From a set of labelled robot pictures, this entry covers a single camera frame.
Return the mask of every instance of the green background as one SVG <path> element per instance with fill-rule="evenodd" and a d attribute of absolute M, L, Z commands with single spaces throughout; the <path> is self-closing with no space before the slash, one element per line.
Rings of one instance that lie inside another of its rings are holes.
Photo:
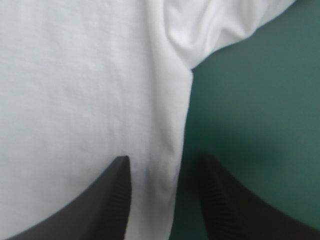
<path fill-rule="evenodd" d="M 170 240 L 206 240 L 195 180 L 209 153 L 274 207 L 320 229 L 320 0 L 298 0 L 193 70 Z"/>

